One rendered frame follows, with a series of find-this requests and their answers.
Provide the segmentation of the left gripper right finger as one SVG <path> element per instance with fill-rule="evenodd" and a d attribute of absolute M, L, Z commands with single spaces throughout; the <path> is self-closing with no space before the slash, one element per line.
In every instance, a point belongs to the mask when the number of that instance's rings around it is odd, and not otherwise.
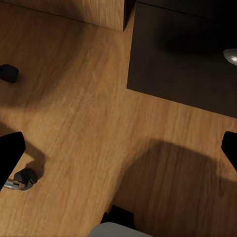
<path fill-rule="evenodd" d="M 221 148 L 237 171 L 237 133 L 226 131 Z"/>

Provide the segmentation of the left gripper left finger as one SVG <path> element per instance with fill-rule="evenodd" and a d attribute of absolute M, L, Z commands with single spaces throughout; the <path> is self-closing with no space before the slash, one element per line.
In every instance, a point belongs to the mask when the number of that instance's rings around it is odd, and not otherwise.
<path fill-rule="evenodd" d="M 0 191 L 26 150 L 21 131 L 0 137 Z"/>

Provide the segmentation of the swivel chair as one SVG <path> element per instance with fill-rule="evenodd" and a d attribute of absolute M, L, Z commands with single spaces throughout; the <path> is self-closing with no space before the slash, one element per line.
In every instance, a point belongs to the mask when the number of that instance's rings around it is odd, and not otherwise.
<path fill-rule="evenodd" d="M 19 69 L 12 65 L 4 64 L 0 66 L 0 79 L 5 82 L 15 83 L 18 73 Z M 14 174 L 14 179 L 8 178 L 3 187 L 11 190 L 26 191 L 37 182 L 38 178 L 35 171 L 26 167 Z"/>

